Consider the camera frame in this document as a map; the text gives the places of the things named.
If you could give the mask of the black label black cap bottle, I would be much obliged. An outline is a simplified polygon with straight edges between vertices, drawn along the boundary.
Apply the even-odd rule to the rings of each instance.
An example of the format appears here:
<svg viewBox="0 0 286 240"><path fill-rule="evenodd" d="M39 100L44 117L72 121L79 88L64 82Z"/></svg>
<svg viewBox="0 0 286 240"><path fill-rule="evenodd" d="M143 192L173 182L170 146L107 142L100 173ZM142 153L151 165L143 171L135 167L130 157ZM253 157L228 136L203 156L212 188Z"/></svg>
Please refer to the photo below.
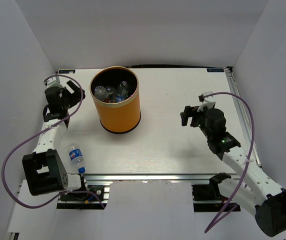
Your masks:
<svg viewBox="0 0 286 240"><path fill-rule="evenodd" d="M99 85L94 89L94 97L101 102L108 102L109 101L108 91L102 85Z"/></svg>

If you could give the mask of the clear crushed plastic bottle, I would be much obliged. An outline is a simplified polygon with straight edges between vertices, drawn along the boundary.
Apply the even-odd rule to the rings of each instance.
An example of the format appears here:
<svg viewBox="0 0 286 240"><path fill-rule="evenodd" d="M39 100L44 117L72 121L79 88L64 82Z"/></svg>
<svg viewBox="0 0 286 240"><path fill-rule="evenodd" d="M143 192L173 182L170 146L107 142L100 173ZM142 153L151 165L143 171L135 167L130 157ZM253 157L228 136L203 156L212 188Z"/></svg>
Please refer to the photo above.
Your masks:
<svg viewBox="0 0 286 240"><path fill-rule="evenodd" d="M130 91L130 85L127 81L122 81L115 92L116 97L126 99Z"/></svg>

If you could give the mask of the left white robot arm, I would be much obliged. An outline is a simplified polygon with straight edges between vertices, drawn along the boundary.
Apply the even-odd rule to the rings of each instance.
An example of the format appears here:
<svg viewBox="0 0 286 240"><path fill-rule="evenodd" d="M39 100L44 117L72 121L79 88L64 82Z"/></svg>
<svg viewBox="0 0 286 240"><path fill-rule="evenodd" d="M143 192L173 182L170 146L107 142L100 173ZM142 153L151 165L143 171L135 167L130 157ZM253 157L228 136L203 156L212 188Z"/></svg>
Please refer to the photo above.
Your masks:
<svg viewBox="0 0 286 240"><path fill-rule="evenodd" d="M69 126L69 109L79 104L85 94L73 81L69 80L67 85L72 92L60 83L58 76L45 81L47 105L43 110L43 133L33 152L22 158L28 188L33 196L71 191L73 196L82 200L89 193L89 187L82 183L80 174L67 173L58 153Z"/></svg>

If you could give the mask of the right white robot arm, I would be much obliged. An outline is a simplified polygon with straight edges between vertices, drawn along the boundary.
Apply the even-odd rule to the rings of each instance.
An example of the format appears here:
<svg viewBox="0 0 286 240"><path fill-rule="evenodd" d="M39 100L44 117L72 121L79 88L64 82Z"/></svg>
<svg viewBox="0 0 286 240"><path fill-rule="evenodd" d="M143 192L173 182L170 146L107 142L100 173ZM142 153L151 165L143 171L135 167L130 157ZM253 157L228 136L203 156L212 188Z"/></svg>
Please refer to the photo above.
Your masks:
<svg viewBox="0 0 286 240"><path fill-rule="evenodd" d="M248 187L240 187L232 198L250 213L269 237L286 230L286 189L272 180L254 162L247 160L241 144L226 131L224 113L207 106L186 106L180 113L181 124L199 128L211 152L230 166Z"/></svg>

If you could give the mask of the blue bottle inside bin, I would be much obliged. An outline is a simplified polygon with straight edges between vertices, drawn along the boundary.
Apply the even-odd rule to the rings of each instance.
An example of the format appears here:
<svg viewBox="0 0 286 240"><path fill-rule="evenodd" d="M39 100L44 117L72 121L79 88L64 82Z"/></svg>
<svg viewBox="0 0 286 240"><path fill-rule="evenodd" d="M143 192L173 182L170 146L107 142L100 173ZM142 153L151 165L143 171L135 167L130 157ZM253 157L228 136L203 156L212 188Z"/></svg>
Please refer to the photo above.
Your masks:
<svg viewBox="0 0 286 240"><path fill-rule="evenodd" d="M127 95L120 95L120 94L115 94L111 100L110 103L121 103L127 99Z"/></svg>

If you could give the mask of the orange cylindrical bin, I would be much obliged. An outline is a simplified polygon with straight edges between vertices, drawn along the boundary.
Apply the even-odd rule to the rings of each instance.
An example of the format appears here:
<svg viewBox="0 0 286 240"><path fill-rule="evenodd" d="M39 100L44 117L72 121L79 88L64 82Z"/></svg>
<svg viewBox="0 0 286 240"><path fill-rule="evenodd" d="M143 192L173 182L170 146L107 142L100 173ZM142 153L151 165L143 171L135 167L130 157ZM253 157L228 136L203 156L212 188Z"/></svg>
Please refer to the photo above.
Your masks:
<svg viewBox="0 0 286 240"><path fill-rule="evenodd" d="M110 103L122 81L127 81L130 86L127 99L119 103ZM108 102L102 102L95 98L94 89L97 86L104 86L107 89ZM139 80L132 70L122 66L105 68L92 78L89 90L99 121L108 132L114 134L128 133L140 123Z"/></svg>

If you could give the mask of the blue label blue cap bottle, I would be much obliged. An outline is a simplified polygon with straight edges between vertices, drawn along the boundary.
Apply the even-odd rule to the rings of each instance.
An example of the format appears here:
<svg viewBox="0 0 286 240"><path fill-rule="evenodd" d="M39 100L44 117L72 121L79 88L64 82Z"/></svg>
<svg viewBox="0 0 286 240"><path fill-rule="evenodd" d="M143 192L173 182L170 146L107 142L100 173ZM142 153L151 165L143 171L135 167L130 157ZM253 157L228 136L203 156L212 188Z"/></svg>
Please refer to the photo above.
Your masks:
<svg viewBox="0 0 286 240"><path fill-rule="evenodd" d="M68 146L68 157L79 174L82 175L86 172L83 153L76 143L71 143Z"/></svg>

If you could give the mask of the right aluminium table rail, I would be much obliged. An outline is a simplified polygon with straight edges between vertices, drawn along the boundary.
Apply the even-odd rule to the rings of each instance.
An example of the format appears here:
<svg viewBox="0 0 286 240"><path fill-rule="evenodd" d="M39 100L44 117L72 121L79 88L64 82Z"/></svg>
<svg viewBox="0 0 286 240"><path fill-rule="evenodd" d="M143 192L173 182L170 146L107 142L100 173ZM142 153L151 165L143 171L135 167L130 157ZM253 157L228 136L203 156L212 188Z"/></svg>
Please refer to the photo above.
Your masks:
<svg viewBox="0 0 286 240"><path fill-rule="evenodd" d="M237 83L236 80L234 78L233 75L233 67L232 66L227 66L226 68L224 68L224 72L227 78L227 82L230 88L230 92L240 96L240 92L239 89L237 87ZM244 137L244 148L246 148L246 152L249 151L249 147L251 144L251 137L252 137L252 125L251 125L251 120L250 120L250 115L248 114L248 110L246 108L246 106L243 104L243 102L241 100L239 100L238 98L233 97L233 102L236 108L236 112L238 115L238 119L240 121L240 126L242 129L242 133L243 133L243 137ZM254 143L253 145L253 149L251 152L251 159L253 159L256 164L262 168L261 165L261 161L259 158L259 155L257 153L257 148L256 148L256 144Z"/></svg>

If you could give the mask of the aluminium table rail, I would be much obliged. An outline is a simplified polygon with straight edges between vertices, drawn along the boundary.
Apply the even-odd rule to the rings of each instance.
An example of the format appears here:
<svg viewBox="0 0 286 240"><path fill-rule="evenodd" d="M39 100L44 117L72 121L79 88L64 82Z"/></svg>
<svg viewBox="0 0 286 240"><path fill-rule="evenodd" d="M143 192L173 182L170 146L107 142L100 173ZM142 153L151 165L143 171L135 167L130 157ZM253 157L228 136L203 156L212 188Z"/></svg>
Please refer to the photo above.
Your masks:
<svg viewBox="0 0 286 240"><path fill-rule="evenodd" d="M224 68L224 72L227 78L227 82L230 88L230 92L240 96L240 92L239 89L237 87L237 83L236 80L234 78L233 75L233 67L232 66L227 66L226 68ZM243 102L241 100L239 100L238 98L233 97L233 102L236 108L236 112L238 115L238 119L240 121L240 126L242 129L242 133L243 133L243 137L244 137L244 148L246 148L246 152L249 151L249 147L251 144L251 137L252 137L252 125L251 125L251 120L250 120L250 115L248 114L248 110L246 108L246 106L243 104ZM256 144L254 143L253 145L253 149L251 152L251 159L253 159L256 164L262 168L261 165L261 161L259 158L259 155L257 153L257 148L256 148Z"/></svg>
<svg viewBox="0 0 286 240"><path fill-rule="evenodd" d="M85 178L89 181L198 181L209 180L216 173L198 174L86 174Z"/></svg>

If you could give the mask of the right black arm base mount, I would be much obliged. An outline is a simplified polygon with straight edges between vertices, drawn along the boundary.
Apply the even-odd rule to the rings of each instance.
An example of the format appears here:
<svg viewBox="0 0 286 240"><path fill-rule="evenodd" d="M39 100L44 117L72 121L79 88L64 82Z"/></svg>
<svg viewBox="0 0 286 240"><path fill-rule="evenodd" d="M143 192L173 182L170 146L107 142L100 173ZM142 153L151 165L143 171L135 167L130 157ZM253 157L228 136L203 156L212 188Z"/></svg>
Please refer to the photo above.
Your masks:
<svg viewBox="0 0 286 240"><path fill-rule="evenodd" d="M231 176L225 172L214 175L207 184L193 184L192 199L195 213L218 213L227 197L221 195L219 184L223 180L230 179Z"/></svg>

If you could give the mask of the front aluminium table rail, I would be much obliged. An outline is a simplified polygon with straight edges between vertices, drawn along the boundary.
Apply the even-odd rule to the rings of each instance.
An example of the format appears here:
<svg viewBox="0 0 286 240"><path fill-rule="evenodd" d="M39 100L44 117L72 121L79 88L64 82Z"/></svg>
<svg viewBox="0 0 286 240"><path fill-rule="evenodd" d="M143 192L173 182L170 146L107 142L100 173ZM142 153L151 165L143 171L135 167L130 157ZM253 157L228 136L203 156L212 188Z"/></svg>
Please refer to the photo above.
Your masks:
<svg viewBox="0 0 286 240"><path fill-rule="evenodd" d="M209 180L216 173L198 174L86 174L85 178L89 181L198 181Z"/></svg>

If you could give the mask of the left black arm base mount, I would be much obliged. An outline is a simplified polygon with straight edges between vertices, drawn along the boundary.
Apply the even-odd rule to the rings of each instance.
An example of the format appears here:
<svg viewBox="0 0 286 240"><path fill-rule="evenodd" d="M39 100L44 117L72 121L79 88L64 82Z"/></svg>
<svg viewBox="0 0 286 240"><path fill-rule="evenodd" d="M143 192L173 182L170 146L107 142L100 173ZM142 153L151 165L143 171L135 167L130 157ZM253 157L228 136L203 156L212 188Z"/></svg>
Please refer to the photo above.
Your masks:
<svg viewBox="0 0 286 240"><path fill-rule="evenodd" d="M87 179L80 189L60 196L56 208L59 210L104 210L95 196L80 191L88 190L94 193L105 207L108 203L111 183L109 181Z"/></svg>

